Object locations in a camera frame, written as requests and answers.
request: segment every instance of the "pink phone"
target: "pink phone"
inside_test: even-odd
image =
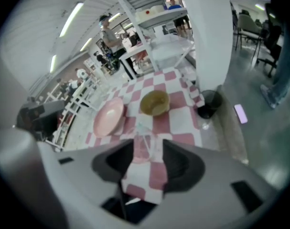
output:
[[[247,123],[248,119],[247,116],[245,114],[244,109],[242,108],[241,104],[236,104],[234,105],[235,111],[237,113],[237,116],[239,118],[239,121],[241,124]]]

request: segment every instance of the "red and white checkered cloth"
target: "red and white checkered cloth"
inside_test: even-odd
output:
[[[140,111],[142,98],[153,90],[165,91],[170,97],[170,110],[157,117]],[[95,147],[133,138],[129,131],[137,123],[151,130],[158,137],[155,139],[153,157],[140,164],[132,162],[121,183],[125,193],[159,204],[162,201],[163,186],[167,182],[167,171],[162,159],[162,140],[202,146],[194,108],[203,106],[204,98],[197,87],[175,68],[147,74],[111,89],[100,107],[115,97],[121,97],[125,105],[123,119],[116,132],[103,138],[95,137],[91,132],[87,135],[86,144]]]

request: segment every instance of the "gray shirt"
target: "gray shirt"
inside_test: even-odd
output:
[[[101,32],[100,32],[100,38],[104,41],[104,39],[107,39],[109,42],[113,42],[113,41],[116,41],[117,40],[117,37],[116,35],[114,34],[114,32],[107,28],[107,29],[102,29]],[[112,52],[117,52],[119,49],[122,49],[124,48],[124,46],[121,44],[121,45],[117,45],[117,46],[114,46],[114,47],[111,47],[111,50]]]

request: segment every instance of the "sneaker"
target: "sneaker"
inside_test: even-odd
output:
[[[263,95],[264,99],[266,100],[266,102],[268,103],[268,105],[270,106],[270,108],[272,109],[275,109],[276,107],[276,104],[273,104],[269,97],[268,97],[268,88],[265,86],[265,85],[261,85],[260,86],[260,91],[261,91],[261,94]]]

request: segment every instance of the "pink plate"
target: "pink plate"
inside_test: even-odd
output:
[[[124,112],[121,98],[107,102],[97,113],[94,121],[94,134],[98,137],[110,135],[119,124]]]

